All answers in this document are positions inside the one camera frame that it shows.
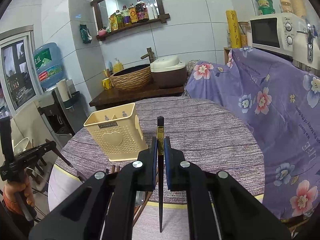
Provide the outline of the person left hand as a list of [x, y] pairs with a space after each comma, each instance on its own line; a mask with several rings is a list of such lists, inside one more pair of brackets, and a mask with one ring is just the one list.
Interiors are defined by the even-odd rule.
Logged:
[[23, 215], [23, 211], [16, 198], [16, 196], [19, 196], [20, 193], [23, 193], [23, 195], [26, 197], [27, 205], [34, 207], [35, 199], [32, 193], [29, 176], [27, 174], [25, 174], [23, 182], [7, 181], [3, 190], [4, 204], [9, 211]]

